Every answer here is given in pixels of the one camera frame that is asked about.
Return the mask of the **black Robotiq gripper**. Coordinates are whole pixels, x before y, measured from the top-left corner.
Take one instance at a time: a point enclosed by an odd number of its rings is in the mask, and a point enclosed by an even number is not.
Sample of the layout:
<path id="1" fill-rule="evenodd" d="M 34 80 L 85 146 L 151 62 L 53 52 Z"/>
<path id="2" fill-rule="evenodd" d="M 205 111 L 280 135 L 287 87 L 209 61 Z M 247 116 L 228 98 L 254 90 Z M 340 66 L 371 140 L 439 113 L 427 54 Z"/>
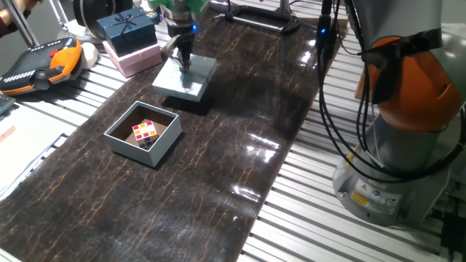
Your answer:
<path id="1" fill-rule="evenodd" d="M 188 71 L 191 65 L 190 55 L 193 47 L 193 38 L 185 37 L 181 41 L 181 58 L 174 54 L 181 36 L 193 36 L 196 29 L 194 28 L 194 17 L 190 10 L 172 11 L 162 10 L 162 16 L 167 23 L 169 36 L 173 36 L 164 46 L 164 54 L 172 60 L 181 70 Z"/>

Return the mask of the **person hand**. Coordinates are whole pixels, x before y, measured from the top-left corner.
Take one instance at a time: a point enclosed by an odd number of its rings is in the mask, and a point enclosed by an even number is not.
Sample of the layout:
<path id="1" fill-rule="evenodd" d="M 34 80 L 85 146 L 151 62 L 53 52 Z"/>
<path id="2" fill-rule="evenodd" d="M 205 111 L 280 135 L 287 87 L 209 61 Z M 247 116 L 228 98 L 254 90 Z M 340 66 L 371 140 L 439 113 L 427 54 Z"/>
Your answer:
<path id="1" fill-rule="evenodd" d="M 41 0 L 14 0 L 17 7 L 22 11 L 31 11 Z"/>

